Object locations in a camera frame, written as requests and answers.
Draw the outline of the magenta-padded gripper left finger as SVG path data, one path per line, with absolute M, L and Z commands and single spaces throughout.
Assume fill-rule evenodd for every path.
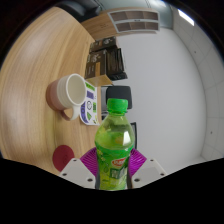
M 97 162 L 97 150 L 92 148 L 80 159 L 72 158 L 59 176 L 78 186 L 89 189 L 98 189 L 99 168 Z

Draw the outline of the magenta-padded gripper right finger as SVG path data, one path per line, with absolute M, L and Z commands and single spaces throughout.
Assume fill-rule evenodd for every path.
M 138 150 L 131 150 L 128 161 L 129 189 L 141 188 L 166 175 L 166 171 L 154 158 L 147 159 Z

